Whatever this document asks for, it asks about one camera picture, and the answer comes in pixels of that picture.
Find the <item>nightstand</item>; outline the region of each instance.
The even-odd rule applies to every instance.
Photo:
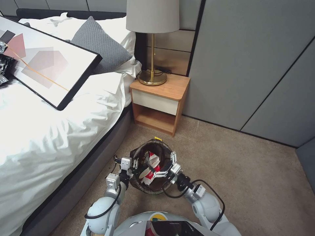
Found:
[[[174,136],[189,81],[188,77],[167,74],[166,83],[158,86],[133,82],[130,89],[135,123]]]

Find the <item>white lamp shade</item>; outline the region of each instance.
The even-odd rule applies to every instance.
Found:
[[[127,26],[140,33],[179,30],[179,0],[127,0]]]

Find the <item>abstract art print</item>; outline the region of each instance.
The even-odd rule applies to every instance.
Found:
[[[16,60],[11,73],[58,110],[63,110],[102,57],[18,22],[0,17],[4,55]]]

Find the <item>beige carpet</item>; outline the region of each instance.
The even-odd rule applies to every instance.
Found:
[[[154,136],[177,152],[186,175],[204,179],[217,191],[225,202],[226,216],[243,236],[315,235],[315,196],[293,148],[183,117],[173,138],[132,124],[117,155],[129,156]],[[113,166],[113,161],[107,164],[52,236],[80,235],[83,216],[102,197]],[[170,193],[177,194],[176,188]],[[147,195],[130,186],[120,222],[150,210],[198,221],[184,198]]]

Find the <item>white drawer front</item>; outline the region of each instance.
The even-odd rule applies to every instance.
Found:
[[[177,112],[178,101],[140,92],[135,89],[132,90],[132,100],[136,104],[172,115],[176,115]]]

